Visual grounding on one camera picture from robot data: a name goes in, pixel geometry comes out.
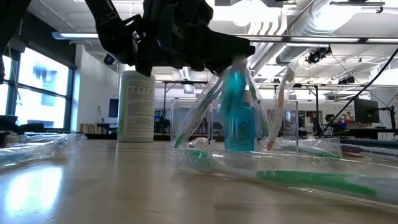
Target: teal bottle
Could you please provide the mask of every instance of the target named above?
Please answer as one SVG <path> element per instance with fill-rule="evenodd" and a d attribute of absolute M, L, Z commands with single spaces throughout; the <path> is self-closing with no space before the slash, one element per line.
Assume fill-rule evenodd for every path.
<path fill-rule="evenodd" d="M 224 146 L 229 151 L 254 151 L 255 109 L 250 91 L 244 91 L 243 104 L 224 120 Z"/>

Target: ductwork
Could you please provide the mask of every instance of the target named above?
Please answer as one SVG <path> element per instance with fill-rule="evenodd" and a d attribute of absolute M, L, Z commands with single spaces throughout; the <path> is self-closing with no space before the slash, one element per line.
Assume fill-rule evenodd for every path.
<path fill-rule="evenodd" d="M 285 35 L 325 36 L 331 35 L 335 30 L 346 24 L 360 7 L 334 6 L 331 0 L 315 0 L 308 7 Z M 253 69 L 256 75 L 267 64 L 288 65 L 297 57 L 305 54 L 308 47 L 288 46 L 287 44 L 274 44 Z"/>
<path fill-rule="evenodd" d="M 273 17 L 271 20 L 271 28 L 269 27 L 269 22 L 264 22 L 262 29 L 259 31 L 259 35 L 282 35 L 287 28 L 287 11 L 281 10 L 280 16 Z M 253 65 L 257 64 L 261 58 L 266 54 L 266 52 L 272 47 L 271 43 L 254 43 L 253 46 L 256 47 L 256 54 L 248 58 L 248 65 L 252 69 Z"/>

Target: plastic wrap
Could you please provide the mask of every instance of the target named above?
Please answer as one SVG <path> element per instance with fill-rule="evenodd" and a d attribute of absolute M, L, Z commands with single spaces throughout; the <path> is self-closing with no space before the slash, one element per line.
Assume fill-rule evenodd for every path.
<path fill-rule="evenodd" d="M 0 148 L 0 168 L 57 157 L 68 151 L 81 148 L 85 140 L 84 134 L 76 133 L 32 137 L 8 136 L 6 147 Z"/>
<path fill-rule="evenodd" d="M 301 139 L 298 141 L 298 147 L 296 145 L 296 141 L 278 138 L 275 142 L 275 149 L 316 157 L 342 158 L 341 144 L 338 138 Z"/>
<path fill-rule="evenodd" d="M 304 190 L 326 196 L 398 205 L 398 168 L 366 161 L 272 152 L 187 149 L 174 163 L 204 174 Z"/>
<path fill-rule="evenodd" d="M 345 154 L 383 159 L 398 162 L 398 151 L 396 149 L 384 149 L 378 147 L 354 146 L 342 144 L 341 150 Z"/>
<path fill-rule="evenodd" d="M 275 141 L 278 137 L 278 133 L 280 127 L 282 126 L 282 120 L 284 118 L 284 106 L 285 102 L 289 99 L 290 90 L 294 86 L 294 76 L 295 71 L 298 67 L 297 63 L 292 63 L 286 71 L 286 74 L 283 76 L 282 81 L 280 82 L 278 89 L 275 94 L 276 101 L 276 109 L 275 115 L 273 118 L 270 118 L 270 124 L 272 124 L 269 132 L 269 136 L 265 139 L 265 142 L 262 143 L 263 146 L 266 146 L 267 150 L 271 150 L 274 147 Z"/>
<path fill-rule="evenodd" d="M 172 149 L 188 147 L 189 137 L 201 124 L 202 119 L 208 112 L 209 106 L 213 103 L 212 100 L 219 99 L 221 95 L 223 95 L 221 107 L 223 116 L 229 116 L 229 112 L 234 111 L 236 105 L 242 103 L 243 96 L 241 93 L 245 89 L 246 84 L 251 92 L 252 106 L 260 114 L 259 119 L 262 124 L 262 130 L 259 133 L 261 134 L 260 138 L 267 136 L 268 114 L 258 103 L 262 99 L 261 94 L 254 83 L 250 71 L 246 68 L 246 61 L 237 60 L 223 72 L 221 78 L 213 76 L 206 87 L 204 87 L 202 93 L 198 96 L 182 122 L 178 124 L 177 130 L 172 136 Z"/>
<path fill-rule="evenodd" d="M 398 205 L 398 168 L 395 164 L 360 157 L 356 161 L 342 159 L 338 139 L 299 141 L 297 124 L 292 128 L 295 133 L 292 139 L 277 138 L 289 104 L 287 99 L 290 89 L 294 84 L 294 70 L 295 65 L 288 69 L 275 100 L 270 101 L 269 105 L 263 103 L 265 101 L 261 99 L 252 76 L 246 69 L 243 71 L 241 63 L 227 69 L 220 79 L 213 78 L 181 122 L 179 118 L 176 122 L 172 115 L 173 164 L 224 179 L 252 180 L 327 196 L 339 195 L 343 198 L 354 197 L 362 201 Z M 225 107 L 221 111 L 223 116 L 229 116 L 230 110 L 234 110 L 242 100 L 241 90 L 244 85 L 240 85 L 239 80 L 245 83 L 245 90 L 248 86 L 251 106 L 257 114 L 256 124 L 261 124 L 261 128 L 256 127 L 256 137 L 257 140 L 260 139 L 256 152 L 228 151 L 222 142 L 215 143 L 212 138 L 213 107 L 215 103 L 218 105 L 217 100 L 223 96 L 221 105 Z M 233 88 L 226 88 L 226 82 L 232 83 Z M 292 121 L 297 122 L 297 104 L 294 105 L 296 117 Z M 207 138 L 196 138 L 189 142 L 205 116 L 210 118 Z"/>

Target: table surface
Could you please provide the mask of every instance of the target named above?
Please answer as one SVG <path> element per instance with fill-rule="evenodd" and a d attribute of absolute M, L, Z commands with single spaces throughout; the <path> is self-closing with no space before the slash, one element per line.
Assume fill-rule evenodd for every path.
<path fill-rule="evenodd" d="M 88 140 L 0 173 L 0 223 L 394 223 L 398 212 L 175 169 L 168 142 Z"/>

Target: person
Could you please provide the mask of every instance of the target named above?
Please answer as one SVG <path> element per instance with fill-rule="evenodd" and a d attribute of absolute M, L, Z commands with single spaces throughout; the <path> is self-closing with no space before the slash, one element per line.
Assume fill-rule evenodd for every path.
<path fill-rule="evenodd" d="M 329 123 L 330 121 L 332 121 L 334 118 L 335 118 L 335 115 L 333 115 L 333 114 L 327 114 L 327 115 L 325 116 L 326 123 L 328 124 L 328 123 Z M 334 128 L 335 128 L 335 124 L 334 124 L 334 122 L 333 122 L 332 124 L 330 124 L 330 126 L 328 127 L 328 129 L 326 129 L 325 135 L 332 136 L 332 135 L 333 135 Z"/>
<path fill-rule="evenodd" d="M 325 116 L 326 123 L 329 123 L 329 122 L 332 121 L 334 118 L 335 118 L 335 115 L 333 115 L 333 114 L 328 114 L 328 115 L 326 115 L 326 116 Z M 329 135 L 329 136 L 332 136 L 334 131 L 343 131 L 343 130 L 344 130 L 344 128 L 341 127 L 341 125 L 338 125 L 338 124 L 336 124 L 336 123 L 333 121 L 333 124 L 330 124 L 330 126 L 329 126 L 328 129 L 326 130 L 325 134 L 326 134 L 326 135 Z"/>

